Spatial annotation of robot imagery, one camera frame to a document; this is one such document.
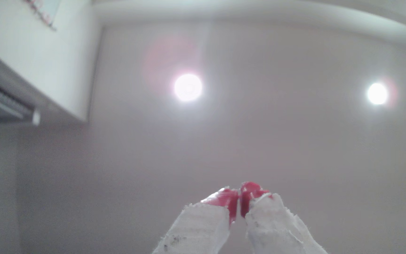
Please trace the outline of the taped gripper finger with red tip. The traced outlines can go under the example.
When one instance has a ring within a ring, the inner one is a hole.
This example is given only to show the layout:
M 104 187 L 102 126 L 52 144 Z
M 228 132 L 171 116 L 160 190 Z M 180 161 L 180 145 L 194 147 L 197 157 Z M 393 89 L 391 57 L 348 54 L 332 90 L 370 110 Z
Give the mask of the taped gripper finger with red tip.
M 153 254 L 217 254 L 236 220 L 239 191 L 221 188 L 183 208 Z
M 327 254 L 277 193 L 254 182 L 240 188 L 240 214 L 254 254 Z

